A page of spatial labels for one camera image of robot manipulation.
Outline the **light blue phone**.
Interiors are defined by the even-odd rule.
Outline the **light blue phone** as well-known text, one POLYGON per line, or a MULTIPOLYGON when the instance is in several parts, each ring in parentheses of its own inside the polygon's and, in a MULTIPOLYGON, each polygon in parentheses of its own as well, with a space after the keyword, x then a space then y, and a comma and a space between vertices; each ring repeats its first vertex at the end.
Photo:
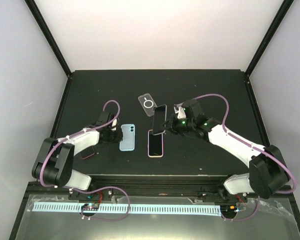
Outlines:
POLYGON ((136 127, 134 124, 121 125, 122 140, 119 143, 119 150, 122 152, 130 152, 135 150, 135 133, 136 127))

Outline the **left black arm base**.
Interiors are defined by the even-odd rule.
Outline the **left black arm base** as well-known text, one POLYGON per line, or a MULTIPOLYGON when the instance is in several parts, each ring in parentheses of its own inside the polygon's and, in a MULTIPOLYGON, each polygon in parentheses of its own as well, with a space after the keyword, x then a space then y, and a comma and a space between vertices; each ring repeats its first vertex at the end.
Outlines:
POLYGON ((69 200, 101 202, 107 200, 113 193, 112 187, 98 190, 96 185, 90 186, 87 190, 72 189, 68 193, 69 200))

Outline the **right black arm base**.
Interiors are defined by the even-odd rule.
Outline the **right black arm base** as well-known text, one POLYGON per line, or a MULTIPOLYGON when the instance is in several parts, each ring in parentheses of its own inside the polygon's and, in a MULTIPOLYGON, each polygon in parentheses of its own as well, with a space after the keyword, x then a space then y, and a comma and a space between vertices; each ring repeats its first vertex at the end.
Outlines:
POLYGON ((236 204, 248 202, 246 196, 241 193, 231 194, 221 185, 203 185, 197 196, 202 197, 204 200, 211 200, 214 203, 236 204))

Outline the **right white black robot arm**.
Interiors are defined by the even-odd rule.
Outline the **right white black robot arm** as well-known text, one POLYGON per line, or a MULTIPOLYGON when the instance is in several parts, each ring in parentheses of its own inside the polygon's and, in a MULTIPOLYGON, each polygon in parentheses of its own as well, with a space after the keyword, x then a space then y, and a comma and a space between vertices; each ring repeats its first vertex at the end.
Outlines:
POLYGON ((173 108, 174 114, 171 117, 155 117, 155 134, 168 131, 183 136, 194 133, 197 138, 220 147, 247 166, 247 173, 229 176, 218 187, 217 195, 220 200, 228 202, 236 194, 243 193, 255 193, 268 199, 279 193, 292 179, 282 153, 276 146, 256 144, 234 133, 223 122, 207 117, 195 99, 173 108))

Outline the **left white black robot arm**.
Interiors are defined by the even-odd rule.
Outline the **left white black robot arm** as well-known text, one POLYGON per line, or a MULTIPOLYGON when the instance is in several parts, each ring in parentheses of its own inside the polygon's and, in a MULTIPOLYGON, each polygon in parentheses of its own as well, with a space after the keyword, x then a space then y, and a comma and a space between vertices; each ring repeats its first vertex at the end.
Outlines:
POLYGON ((98 192, 92 178, 73 169, 74 157, 90 147, 118 144, 123 133, 118 126, 118 116, 102 111, 98 121, 79 132, 61 138, 46 138, 38 152, 31 175, 44 187, 77 189, 87 200, 98 192))

